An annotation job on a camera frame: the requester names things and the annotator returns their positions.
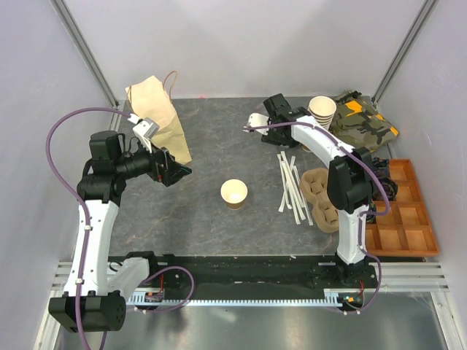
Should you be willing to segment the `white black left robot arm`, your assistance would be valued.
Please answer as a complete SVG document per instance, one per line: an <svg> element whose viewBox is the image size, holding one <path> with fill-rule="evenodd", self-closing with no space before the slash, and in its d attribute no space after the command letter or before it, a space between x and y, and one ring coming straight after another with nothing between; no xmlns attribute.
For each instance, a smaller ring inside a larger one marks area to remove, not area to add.
<svg viewBox="0 0 467 350"><path fill-rule="evenodd" d="M126 182L147 175L166 187L191 174L166 148L142 144L125 155L125 136L102 131L91 136L91 157L83 169L76 195L80 224L75 256L62 296L50 299L48 311L71 333L118 331L127 300L141 284L158 283L160 269L150 251L130 252L113 276L108 276L109 245Z"/></svg>

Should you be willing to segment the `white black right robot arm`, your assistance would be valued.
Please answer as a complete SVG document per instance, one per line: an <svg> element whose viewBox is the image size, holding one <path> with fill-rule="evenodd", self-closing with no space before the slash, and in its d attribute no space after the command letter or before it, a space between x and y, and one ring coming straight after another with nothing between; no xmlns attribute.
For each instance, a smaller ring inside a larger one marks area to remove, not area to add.
<svg viewBox="0 0 467 350"><path fill-rule="evenodd" d="M368 272L366 216L377 179L368 149L339 141L303 107L293 108L280 93L263 101L268 119L261 141L276 146L303 144L327 165L327 194L337 209L339 245L333 275L351 287Z"/></svg>

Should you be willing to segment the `brown paper takeout bag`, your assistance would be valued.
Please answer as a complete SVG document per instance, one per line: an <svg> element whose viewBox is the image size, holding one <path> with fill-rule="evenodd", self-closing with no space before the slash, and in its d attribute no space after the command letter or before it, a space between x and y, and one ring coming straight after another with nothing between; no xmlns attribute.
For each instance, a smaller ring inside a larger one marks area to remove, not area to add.
<svg viewBox="0 0 467 350"><path fill-rule="evenodd" d="M165 147L175 160L183 165L192 157L177 111L166 92L163 83L155 76L126 88L127 101L132 111L141 117L149 118L159 126L151 138L157 147Z"/></svg>

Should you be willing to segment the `stack of paper cups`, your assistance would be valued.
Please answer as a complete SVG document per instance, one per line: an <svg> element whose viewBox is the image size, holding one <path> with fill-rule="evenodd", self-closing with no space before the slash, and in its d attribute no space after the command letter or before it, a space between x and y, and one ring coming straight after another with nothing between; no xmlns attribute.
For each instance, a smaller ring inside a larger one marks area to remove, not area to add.
<svg viewBox="0 0 467 350"><path fill-rule="evenodd" d="M308 105L308 111L326 130L331 125L336 109L336 102L327 96L315 96L310 100Z"/></svg>

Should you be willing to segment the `camouflage fabric cloth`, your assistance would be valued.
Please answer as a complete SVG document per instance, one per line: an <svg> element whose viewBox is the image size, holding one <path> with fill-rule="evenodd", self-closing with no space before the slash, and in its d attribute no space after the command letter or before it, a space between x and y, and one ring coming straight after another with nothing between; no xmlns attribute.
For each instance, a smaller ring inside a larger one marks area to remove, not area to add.
<svg viewBox="0 0 467 350"><path fill-rule="evenodd" d="M329 131L354 148L374 152L395 140L399 131L358 91L344 91L333 97L336 112Z"/></svg>

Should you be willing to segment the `cardboard cup carrier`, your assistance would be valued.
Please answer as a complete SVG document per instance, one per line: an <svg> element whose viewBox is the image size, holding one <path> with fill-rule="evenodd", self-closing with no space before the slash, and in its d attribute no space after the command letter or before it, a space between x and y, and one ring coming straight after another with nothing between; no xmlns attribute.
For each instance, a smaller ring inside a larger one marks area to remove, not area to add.
<svg viewBox="0 0 467 350"><path fill-rule="evenodd" d="M327 186L326 168L315 168L301 175L299 187L312 205L312 216L318 228L324 233L335 233L339 230L339 215L328 197Z"/></svg>

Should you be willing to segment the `orange compartment tray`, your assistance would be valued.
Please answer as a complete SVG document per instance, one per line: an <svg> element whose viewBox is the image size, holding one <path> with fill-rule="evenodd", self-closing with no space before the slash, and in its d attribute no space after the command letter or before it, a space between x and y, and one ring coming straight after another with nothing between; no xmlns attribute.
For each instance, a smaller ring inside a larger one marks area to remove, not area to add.
<svg viewBox="0 0 467 350"><path fill-rule="evenodd" d="M434 257L439 245L426 211L416 173L408 159L389 162L398 185L387 215L366 226L366 249L379 257Z"/></svg>

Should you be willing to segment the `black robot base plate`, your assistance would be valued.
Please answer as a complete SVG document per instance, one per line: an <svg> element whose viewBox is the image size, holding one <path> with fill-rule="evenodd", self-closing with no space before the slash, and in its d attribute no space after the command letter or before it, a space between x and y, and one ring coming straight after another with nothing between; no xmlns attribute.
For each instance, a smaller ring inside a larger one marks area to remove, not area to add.
<svg viewBox="0 0 467 350"><path fill-rule="evenodd" d="M231 286L238 282L279 285L302 285L308 289L360 289L378 285L375 267L367 257L351 266L336 255L244 255L244 256L155 256L152 251L131 252L124 257L110 257L110 263L122 265L130 257L149 260L152 276L169 266L191 272L196 287L202 284Z"/></svg>

